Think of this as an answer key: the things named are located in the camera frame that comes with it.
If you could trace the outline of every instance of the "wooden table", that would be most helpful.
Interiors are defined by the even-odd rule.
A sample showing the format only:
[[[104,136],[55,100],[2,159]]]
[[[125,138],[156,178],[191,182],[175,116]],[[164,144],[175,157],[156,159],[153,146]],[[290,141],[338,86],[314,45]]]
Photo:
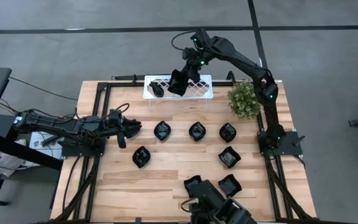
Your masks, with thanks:
[[[92,113],[96,85],[96,81],[83,82],[77,106],[80,116]],[[293,129],[283,83],[278,82],[278,86],[278,118],[285,129]],[[141,121],[142,129],[136,137],[127,139],[126,149],[118,147],[115,137],[107,141],[99,164],[91,221],[134,222],[135,217],[141,217],[143,222],[188,222],[190,214],[180,208],[180,204],[188,199],[183,181],[200,175],[219,189],[218,181],[229,174],[234,174],[242,186],[242,191],[234,198],[250,211],[253,218],[257,221],[274,221],[264,158],[259,154],[257,121],[239,119],[231,113],[227,105],[227,91],[230,89],[214,87],[214,98],[208,102],[208,109],[205,100],[176,100],[153,101],[150,111],[149,102],[143,100],[142,87],[112,88],[109,109],[130,103],[131,107],[124,116]],[[162,120],[172,128],[170,137],[164,143],[153,134],[154,127]],[[188,129],[197,121],[206,127],[207,132],[201,141],[194,142],[188,135]],[[219,136],[220,127],[227,122],[237,129],[236,138],[229,144]],[[138,169],[132,162],[132,154],[141,146],[151,152],[151,160],[146,167]],[[225,168],[218,158],[218,154],[228,146],[232,146],[242,158],[232,169]],[[62,212],[63,194],[75,159],[71,157],[64,161],[51,218]],[[293,156],[282,156],[282,161],[289,191],[307,213],[315,216],[303,165]],[[74,169],[66,206],[77,191],[81,164],[82,158]],[[282,195],[278,189],[277,192],[284,217]],[[85,216],[87,192],[83,198],[80,218]]]

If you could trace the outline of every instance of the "white wire rack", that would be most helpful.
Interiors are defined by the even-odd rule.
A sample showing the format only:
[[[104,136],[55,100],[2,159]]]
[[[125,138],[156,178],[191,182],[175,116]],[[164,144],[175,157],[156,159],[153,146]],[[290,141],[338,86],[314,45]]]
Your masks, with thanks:
[[[151,109],[152,100],[206,100],[208,108],[208,100],[214,97],[212,89],[212,76],[200,75],[200,81],[194,83],[189,79],[186,93],[183,96],[168,91],[170,75],[146,75],[144,78],[143,99],[149,100],[149,108]],[[156,97],[150,83],[154,82],[164,90],[163,97]]]

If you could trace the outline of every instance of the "gray carpet floor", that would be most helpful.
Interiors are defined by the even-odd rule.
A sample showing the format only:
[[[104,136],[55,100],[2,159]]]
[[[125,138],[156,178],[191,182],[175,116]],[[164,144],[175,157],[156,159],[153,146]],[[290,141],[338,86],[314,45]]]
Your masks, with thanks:
[[[358,25],[358,1],[254,0],[260,26]],[[157,26],[251,26],[246,0],[0,0],[0,29],[74,29]],[[0,34],[0,67],[12,76],[76,98],[83,80],[170,73],[181,53],[170,46],[177,32],[98,34]],[[219,31],[251,60],[259,56],[252,31]],[[267,65],[284,81],[302,142],[317,214],[358,223],[358,30],[262,31]],[[189,36],[177,40],[191,47]],[[203,68],[215,79],[233,70],[213,61]],[[68,114],[76,105],[11,81],[3,96],[15,109]],[[58,172],[16,172],[4,184],[0,223],[47,220]]]

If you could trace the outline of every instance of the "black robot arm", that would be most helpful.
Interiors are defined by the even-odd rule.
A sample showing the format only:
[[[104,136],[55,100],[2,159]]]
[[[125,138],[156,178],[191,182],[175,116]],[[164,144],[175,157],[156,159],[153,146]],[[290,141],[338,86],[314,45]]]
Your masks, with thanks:
[[[78,119],[74,118],[76,113],[71,118],[59,118],[37,111],[39,110],[18,113],[12,127],[18,133],[44,131],[64,137],[65,140],[59,142],[62,146],[79,146],[92,150],[98,146],[96,140],[117,136],[119,147],[125,148],[124,137],[133,137],[142,127],[140,122],[126,119],[121,110],[111,110],[103,118],[86,116]]]
[[[183,59],[186,65],[182,71],[175,70],[172,75],[182,77],[182,83],[190,78],[194,82],[199,82],[200,75],[198,70],[203,65],[207,65],[214,58],[227,61],[237,67],[239,70],[251,77],[254,83],[254,92],[258,102],[264,107],[267,130],[266,130],[266,147],[278,148],[285,137],[283,126],[278,122],[276,99],[278,87],[270,71],[258,66],[247,57],[239,53],[233,44],[225,38],[210,38],[204,30],[198,30],[191,37],[196,49],[185,48]]]

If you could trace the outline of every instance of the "potted plant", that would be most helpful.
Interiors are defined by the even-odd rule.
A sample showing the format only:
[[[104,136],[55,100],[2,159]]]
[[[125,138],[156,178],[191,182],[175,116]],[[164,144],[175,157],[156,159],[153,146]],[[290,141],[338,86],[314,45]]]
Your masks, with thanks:
[[[228,91],[229,106],[239,118],[252,118],[260,111],[255,93],[254,84],[250,80],[235,84],[231,91]]]

